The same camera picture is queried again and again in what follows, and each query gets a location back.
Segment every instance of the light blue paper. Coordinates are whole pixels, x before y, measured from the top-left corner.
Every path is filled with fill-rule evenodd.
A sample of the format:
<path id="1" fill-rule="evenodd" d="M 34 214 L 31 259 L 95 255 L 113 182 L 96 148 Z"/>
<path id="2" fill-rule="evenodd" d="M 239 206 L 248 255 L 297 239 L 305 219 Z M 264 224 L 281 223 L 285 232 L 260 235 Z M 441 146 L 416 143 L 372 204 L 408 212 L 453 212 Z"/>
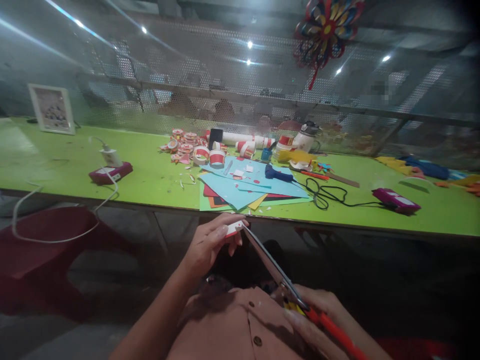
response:
<path id="1" fill-rule="evenodd" d="M 287 195 L 297 198 L 309 198 L 307 192 L 299 184 L 285 182 L 278 179 L 272 179 L 271 187 L 262 187 L 246 182 L 239 182 L 238 189 L 241 191 Z"/>
<path id="2" fill-rule="evenodd" d="M 239 183 L 237 180 L 218 176 L 213 173 L 201 174 L 199 177 L 214 192 L 216 192 L 218 196 L 237 210 L 253 203 L 265 193 L 240 191 L 236 187 Z"/>
<path id="3" fill-rule="evenodd" d="M 231 167 L 228 170 L 228 172 L 226 173 L 226 175 L 224 175 L 224 172 L 227 169 L 227 167 L 229 166 L 230 162 L 233 162 L 233 163 L 231 164 Z M 252 172 L 247 172 L 246 171 L 247 165 L 253 167 Z M 271 186 L 270 183 L 269 183 L 271 180 L 265 178 L 265 164 L 261 163 L 261 162 L 258 162 L 258 161 L 252 161 L 252 160 L 248 160 L 248 159 L 243 159 L 243 161 L 242 161 L 242 160 L 238 160 L 235 156 L 227 156 L 225 158 L 224 168 L 215 169 L 215 168 L 211 167 L 210 164 L 200 166 L 200 167 L 202 169 L 210 172 L 210 173 L 220 175 L 221 177 L 224 177 L 224 178 L 227 178 L 227 179 L 233 179 L 234 178 L 233 173 L 235 172 L 235 170 L 240 170 L 240 171 L 243 171 L 243 179 L 242 180 L 235 180 L 236 182 L 240 181 L 240 182 L 244 182 L 244 183 L 255 184 L 254 181 L 258 180 L 258 181 L 260 181 L 260 183 L 257 184 L 258 186 L 267 187 L 267 188 L 269 188 Z"/>

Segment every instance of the perforated metal wall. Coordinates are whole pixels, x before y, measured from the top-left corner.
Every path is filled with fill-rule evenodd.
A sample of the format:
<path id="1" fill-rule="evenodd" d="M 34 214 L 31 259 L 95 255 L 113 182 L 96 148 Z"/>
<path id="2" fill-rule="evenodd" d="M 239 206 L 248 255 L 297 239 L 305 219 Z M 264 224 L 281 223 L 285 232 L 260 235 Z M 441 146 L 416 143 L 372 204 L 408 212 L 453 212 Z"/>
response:
<path id="1" fill-rule="evenodd" d="M 4 11 L 9 24 L 30 34 L 41 29 L 40 41 L 73 61 L 49 52 L 29 71 L 33 58 L 25 57 L 42 48 L 29 49 L 35 46 L 31 41 L 10 36 L 0 61 L 22 59 L 21 66 L 10 65 L 13 71 L 0 68 L 0 99 L 12 98 L 9 89 L 15 92 L 14 104 L 1 103 L 9 113 L 33 114 L 26 84 L 39 83 L 68 88 L 81 124 L 157 134 L 172 127 L 198 132 L 220 127 L 278 136 L 312 120 L 324 130 L 318 139 L 322 150 L 356 155 L 371 154 L 382 141 L 381 153 L 394 156 L 408 151 L 412 139 L 425 146 L 425 134 L 418 130 L 422 121 L 441 124 L 432 131 L 446 139 L 453 136 L 445 128 L 448 119 L 479 126 L 480 76 L 474 58 L 382 48 L 363 35 L 319 71 L 309 91 L 313 71 L 297 67 L 292 38 L 123 12 L 109 0 L 54 4 L 63 12 L 50 0 L 10 4 Z M 72 19 L 81 19 L 82 26 Z M 391 59 L 383 62 L 386 55 Z M 419 121 L 408 121 L 387 136 L 402 114 L 412 113 L 430 117 L 404 116 Z M 463 127 L 455 136 L 470 136 L 470 123 L 452 122 Z"/>

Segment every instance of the wooden ruler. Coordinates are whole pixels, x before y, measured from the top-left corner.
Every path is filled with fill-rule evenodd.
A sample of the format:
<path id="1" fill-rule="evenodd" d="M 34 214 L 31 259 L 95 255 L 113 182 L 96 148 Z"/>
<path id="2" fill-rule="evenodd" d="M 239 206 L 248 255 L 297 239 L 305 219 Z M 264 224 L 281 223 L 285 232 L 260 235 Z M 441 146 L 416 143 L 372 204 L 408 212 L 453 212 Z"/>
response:
<path id="1" fill-rule="evenodd" d="M 359 184 L 358 182 L 356 182 L 356 181 L 348 180 L 348 179 L 346 179 L 346 178 L 344 178 L 344 177 L 335 175 L 334 173 L 331 173 L 331 172 L 329 172 L 329 173 L 327 174 L 327 176 L 328 176 L 329 178 L 331 178 L 331 179 L 333 179 L 333 180 L 337 180 L 337 181 L 339 181 L 339 182 L 341 182 L 341 183 L 344 183 L 344 184 L 347 184 L 347 185 L 351 185 L 351 186 L 353 186 L 353 187 L 355 187 L 355 188 L 360 188 L 360 184 Z"/>

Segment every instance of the white tube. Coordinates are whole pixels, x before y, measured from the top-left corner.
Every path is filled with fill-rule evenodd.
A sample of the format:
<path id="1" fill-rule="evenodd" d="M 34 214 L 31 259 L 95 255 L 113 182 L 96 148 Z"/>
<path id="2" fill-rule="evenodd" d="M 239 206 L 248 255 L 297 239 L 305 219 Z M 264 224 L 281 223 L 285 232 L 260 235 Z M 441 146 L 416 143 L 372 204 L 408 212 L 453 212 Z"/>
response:
<path id="1" fill-rule="evenodd" d="M 265 136 L 258 136 L 258 135 L 244 135 L 244 134 L 237 134 L 233 132 L 223 132 L 223 137 L 221 142 L 225 145 L 235 146 L 237 142 L 242 141 L 253 141 L 255 142 L 257 149 L 263 149 L 269 147 L 271 144 L 275 142 L 274 138 L 268 138 Z"/>

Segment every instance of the white phone charger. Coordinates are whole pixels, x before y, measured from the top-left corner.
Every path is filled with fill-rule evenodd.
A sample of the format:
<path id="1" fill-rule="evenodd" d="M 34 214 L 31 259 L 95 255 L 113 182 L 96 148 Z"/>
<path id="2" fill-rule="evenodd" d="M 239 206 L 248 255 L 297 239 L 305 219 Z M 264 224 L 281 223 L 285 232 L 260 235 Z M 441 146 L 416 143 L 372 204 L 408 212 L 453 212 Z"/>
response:
<path id="1" fill-rule="evenodd" d="M 103 149 L 100 150 L 106 164 L 112 168 L 120 168 L 124 163 L 122 162 L 122 160 L 120 160 L 120 156 L 117 153 L 117 150 L 109 148 L 108 145 L 106 147 L 108 149 L 106 149 L 104 146 Z"/>

